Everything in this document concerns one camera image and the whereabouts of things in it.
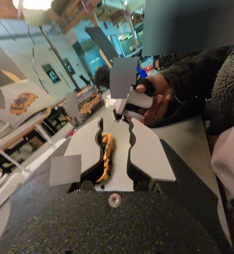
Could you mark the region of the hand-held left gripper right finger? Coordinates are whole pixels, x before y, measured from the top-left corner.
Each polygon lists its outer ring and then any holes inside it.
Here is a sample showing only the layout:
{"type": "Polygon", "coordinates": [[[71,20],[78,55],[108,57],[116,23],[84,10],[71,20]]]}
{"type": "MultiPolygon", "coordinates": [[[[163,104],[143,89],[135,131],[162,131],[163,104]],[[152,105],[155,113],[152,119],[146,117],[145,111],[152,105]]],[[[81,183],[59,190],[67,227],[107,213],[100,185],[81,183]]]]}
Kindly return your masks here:
{"type": "Polygon", "coordinates": [[[134,182],[175,182],[176,177],[159,137],[132,118],[129,122],[127,174],[134,182]]]}

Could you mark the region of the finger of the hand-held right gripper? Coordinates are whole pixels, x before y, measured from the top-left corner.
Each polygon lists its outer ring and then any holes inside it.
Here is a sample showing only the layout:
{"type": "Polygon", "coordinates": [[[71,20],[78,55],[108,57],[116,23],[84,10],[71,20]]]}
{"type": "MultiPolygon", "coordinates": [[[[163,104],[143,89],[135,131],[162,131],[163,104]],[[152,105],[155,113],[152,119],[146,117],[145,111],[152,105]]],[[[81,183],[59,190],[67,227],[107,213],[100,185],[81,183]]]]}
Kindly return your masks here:
{"type": "Polygon", "coordinates": [[[113,119],[115,122],[119,122],[123,117],[127,120],[127,116],[123,113],[126,107],[128,99],[116,99],[113,109],[113,119]]]}

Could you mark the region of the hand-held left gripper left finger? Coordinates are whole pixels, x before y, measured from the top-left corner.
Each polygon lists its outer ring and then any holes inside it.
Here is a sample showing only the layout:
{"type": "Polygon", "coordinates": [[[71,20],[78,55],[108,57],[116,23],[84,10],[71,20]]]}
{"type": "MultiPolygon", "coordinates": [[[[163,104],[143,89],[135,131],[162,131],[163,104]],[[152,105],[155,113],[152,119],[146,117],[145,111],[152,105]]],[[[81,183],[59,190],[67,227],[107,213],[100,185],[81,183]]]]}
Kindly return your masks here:
{"type": "Polygon", "coordinates": [[[103,118],[97,117],[71,137],[64,157],[81,155],[81,179],[99,179],[104,173],[102,131],[103,118]]]}

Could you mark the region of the orange lego car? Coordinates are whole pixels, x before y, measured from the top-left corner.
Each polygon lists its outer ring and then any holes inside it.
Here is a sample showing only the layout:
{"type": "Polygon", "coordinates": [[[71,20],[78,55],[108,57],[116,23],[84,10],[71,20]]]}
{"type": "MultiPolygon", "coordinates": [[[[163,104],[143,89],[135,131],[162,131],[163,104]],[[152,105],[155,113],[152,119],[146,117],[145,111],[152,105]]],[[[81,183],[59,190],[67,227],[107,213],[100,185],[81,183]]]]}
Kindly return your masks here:
{"type": "Polygon", "coordinates": [[[111,154],[114,148],[113,137],[110,133],[102,133],[102,148],[103,148],[103,162],[104,162],[104,172],[102,176],[96,181],[99,184],[102,181],[106,181],[110,175],[110,165],[111,165],[111,154]]]}

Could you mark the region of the person's right forearm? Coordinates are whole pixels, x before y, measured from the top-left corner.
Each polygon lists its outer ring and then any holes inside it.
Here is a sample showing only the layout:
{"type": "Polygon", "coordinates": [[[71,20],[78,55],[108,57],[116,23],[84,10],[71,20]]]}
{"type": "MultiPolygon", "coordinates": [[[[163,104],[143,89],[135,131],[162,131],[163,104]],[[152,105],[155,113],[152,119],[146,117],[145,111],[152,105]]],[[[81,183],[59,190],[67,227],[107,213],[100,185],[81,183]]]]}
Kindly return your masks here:
{"type": "Polygon", "coordinates": [[[194,57],[174,63],[161,74],[172,85],[175,96],[181,102],[195,97],[210,99],[217,74],[233,49],[234,45],[206,49],[194,57]]]}

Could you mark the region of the lego set box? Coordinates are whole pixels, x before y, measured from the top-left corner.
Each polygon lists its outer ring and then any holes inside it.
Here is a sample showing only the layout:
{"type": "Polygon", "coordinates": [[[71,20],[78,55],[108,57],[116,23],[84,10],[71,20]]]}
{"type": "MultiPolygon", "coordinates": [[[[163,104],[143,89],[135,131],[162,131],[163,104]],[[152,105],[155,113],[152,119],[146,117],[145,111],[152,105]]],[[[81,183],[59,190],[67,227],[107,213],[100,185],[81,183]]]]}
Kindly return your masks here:
{"type": "Polygon", "coordinates": [[[77,93],[78,121],[85,122],[93,115],[105,102],[101,91],[96,85],[87,86],[81,92],[77,93]]]}

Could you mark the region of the person's right hand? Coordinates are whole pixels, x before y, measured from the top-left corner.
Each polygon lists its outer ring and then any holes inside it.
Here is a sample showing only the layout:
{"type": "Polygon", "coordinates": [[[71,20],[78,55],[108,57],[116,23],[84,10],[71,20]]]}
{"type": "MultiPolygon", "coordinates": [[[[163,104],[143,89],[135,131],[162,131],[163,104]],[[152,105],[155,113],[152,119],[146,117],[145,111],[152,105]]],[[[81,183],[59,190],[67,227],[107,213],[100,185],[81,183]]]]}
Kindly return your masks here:
{"type": "Polygon", "coordinates": [[[170,101],[174,96],[174,89],[172,85],[166,80],[162,74],[155,74],[146,77],[149,81],[153,82],[156,86],[156,91],[153,94],[152,106],[148,109],[140,108],[138,110],[139,114],[144,117],[144,119],[137,118],[141,123],[151,123],[153,119],[162,118],[169,106],[170,101]]]}

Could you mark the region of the blue plastic crate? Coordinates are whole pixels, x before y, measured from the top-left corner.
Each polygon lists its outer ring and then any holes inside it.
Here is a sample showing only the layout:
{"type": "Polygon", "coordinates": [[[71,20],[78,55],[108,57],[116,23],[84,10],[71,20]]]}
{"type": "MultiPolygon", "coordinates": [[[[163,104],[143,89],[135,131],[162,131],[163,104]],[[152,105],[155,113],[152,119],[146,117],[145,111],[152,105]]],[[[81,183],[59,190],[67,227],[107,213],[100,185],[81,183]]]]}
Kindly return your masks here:
{"type": "Polygon", "coordinates": [[[136,74],[136,79],[140,79],[140,78],[146,78],[147,72],[145,71],[145,69],[141,68],[139,60],[137,60],[137,74],[136,74]]]}

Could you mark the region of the black flat panel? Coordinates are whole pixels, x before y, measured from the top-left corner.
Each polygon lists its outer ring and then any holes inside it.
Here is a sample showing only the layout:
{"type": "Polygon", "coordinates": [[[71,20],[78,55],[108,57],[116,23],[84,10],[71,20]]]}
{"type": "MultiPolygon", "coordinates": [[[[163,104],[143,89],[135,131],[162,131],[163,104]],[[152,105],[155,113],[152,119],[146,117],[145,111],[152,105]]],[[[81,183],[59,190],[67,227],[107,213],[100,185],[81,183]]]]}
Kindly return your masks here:
{"type": "Polygon", "coordinates": [[[109,62],[112,62],[113,58],[120,57],[115,47],[111,44],[101,28],[85,27],[85,31],[96,43],[96,45],[102,50],[103,54],[109,62]]]}

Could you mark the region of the instruction booklet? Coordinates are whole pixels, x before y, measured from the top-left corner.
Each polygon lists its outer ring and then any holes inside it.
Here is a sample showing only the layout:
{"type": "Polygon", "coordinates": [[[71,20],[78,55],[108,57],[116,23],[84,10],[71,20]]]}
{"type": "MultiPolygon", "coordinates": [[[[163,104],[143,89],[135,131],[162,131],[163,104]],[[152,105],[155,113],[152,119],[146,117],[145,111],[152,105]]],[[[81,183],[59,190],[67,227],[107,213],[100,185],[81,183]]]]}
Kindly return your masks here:
{"type": "Polygon", "coordinates": [[[30,80],[0,87],[5,108],[0,109],[0,121],[16,129],[35,114],[55,104],[46,91],[30,80]]]}

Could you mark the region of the person's dark fleece jacket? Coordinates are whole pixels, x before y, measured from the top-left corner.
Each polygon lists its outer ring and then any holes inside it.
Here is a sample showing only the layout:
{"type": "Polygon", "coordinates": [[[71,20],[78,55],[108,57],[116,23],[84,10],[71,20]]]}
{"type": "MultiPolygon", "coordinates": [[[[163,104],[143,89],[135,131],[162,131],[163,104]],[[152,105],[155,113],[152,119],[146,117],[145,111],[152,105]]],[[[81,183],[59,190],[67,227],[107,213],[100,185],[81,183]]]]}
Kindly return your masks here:
{"type": "MultiPolygon", "coordinates": [[[[159,74],[171,65],[163,67],[159,74]]],[[[220,135],[234,126],[234,49],[217,74],[211,96],[212,111],[207,133],[220,135]]]]}

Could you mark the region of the booklet stand with white base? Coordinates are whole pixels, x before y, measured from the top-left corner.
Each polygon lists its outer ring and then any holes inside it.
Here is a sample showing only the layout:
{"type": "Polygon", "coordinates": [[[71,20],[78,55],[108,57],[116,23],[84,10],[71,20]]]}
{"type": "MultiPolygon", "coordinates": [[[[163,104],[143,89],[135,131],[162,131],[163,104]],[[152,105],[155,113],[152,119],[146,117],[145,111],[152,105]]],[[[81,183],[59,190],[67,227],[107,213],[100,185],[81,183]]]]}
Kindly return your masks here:
{"type": "Polygon", "coordinates": [[[12,173],[4,173],[3,176],[0,173],[0,206],[13,194],[19,185],[26,181],[67,140],[66,138],[61,138],[59,141],[53,142],[39,125],[50,113],[51,108],[47,107],[44,111],[36,114],[36,116],[0,139],[0,155],[18,168],[12,173]],[[26,132],[34,128],[37,128],[46,138],[50,147],[28,166],[24,167],[4,152],[4,150],[21,139],[26,132]]]}

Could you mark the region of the framed wall picture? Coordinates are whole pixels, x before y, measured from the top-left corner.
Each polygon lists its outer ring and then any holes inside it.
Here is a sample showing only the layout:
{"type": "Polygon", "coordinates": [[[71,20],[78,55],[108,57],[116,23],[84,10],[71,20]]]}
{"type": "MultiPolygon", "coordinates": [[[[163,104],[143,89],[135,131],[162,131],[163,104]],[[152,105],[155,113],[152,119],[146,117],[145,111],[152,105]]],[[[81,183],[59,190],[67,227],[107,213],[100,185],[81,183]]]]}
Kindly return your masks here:
{"type": "Polygon", "coordinates": [[[45,73],[48,75],[49,79],[54,83],[58,83],[60,82],[60,78],[57,75],[57,73],[55,72],[55,70],[53,69],[51,64],[45,64],[41,66],[42,69],[45,71],[45,73]]]}
{"type": "Polygon", "coordinates": [[[68,58],[64,58],[64,59],[62,59],[62,60],[63,60],[63,62],[64,62],[64,64],[65,64],[65,66],[68,68],[70,74],[71,74],[71,75],[76,74],[76,72],[75,72],[75,70],[73,69],[73,67],[72,67],[71,63],[69,62],[68,58]]]}

